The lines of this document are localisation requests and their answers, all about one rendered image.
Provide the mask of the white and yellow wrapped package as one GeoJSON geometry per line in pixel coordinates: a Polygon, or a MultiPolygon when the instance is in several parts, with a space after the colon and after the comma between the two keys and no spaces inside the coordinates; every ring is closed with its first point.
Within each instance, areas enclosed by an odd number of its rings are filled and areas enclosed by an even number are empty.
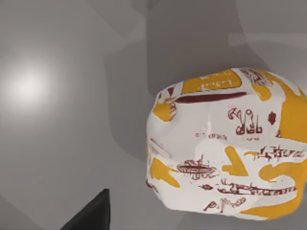
{"type": "Polygon", "coordinates": [[[307,182],[307,95],[232,68],[161,90],[148,116],[146,184],[169,209],[272,220],[307,182]]]}

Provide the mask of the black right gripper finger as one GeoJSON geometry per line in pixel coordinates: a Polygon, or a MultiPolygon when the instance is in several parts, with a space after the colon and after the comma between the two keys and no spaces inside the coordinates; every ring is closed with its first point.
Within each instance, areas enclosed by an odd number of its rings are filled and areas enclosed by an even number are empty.
{"type": "Polygon", "coordinates": [[[110,230],[110,190],[102,190],[60,230],[110,230]]]}

